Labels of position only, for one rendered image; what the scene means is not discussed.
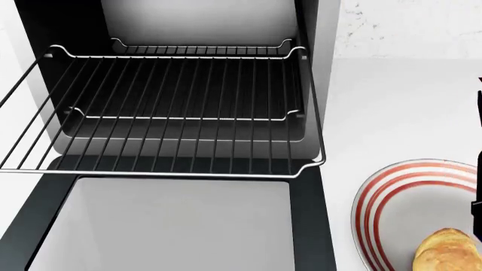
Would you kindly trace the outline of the golden bread roll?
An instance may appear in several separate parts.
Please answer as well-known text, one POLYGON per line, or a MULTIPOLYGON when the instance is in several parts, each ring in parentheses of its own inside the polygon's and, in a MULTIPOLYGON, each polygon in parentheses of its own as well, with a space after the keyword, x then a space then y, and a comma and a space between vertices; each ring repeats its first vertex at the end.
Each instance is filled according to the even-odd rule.
POLYGON ((482 257, 470 236, 444 228, 419 245, 412 271, 482 271, 482 257))

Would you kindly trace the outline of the white plate with red stripes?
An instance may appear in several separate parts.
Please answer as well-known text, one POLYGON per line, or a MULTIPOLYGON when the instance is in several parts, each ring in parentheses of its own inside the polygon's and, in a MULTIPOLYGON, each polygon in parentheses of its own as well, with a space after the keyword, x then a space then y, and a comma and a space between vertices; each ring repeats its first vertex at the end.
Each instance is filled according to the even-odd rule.
POLYGON ((438 230, 473 234, 476 166, 449 160, 406 160, 377 171, 358 189, 351 230, 367 271, 411 271, 416 250, 438 230))

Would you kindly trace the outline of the oven door with glass pane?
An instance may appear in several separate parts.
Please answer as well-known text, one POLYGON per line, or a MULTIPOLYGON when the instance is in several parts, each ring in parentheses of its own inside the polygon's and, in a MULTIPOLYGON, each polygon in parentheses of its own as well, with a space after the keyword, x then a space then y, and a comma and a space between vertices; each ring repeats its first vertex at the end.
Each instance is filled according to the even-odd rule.
POLYGON ((317 162, 58 157, 0 271, 336 271, 317 162))

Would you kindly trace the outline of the black oven body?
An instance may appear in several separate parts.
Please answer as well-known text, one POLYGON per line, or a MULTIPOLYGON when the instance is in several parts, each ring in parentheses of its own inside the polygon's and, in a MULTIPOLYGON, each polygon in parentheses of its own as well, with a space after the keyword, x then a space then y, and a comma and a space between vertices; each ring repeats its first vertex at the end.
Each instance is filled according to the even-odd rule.
POLYGON ((334 0, 14 0, 35 59, 58 44, 78 56, 128 46, 274 47, 291 39, 309 52, 315 83, 318 13, 334 0))

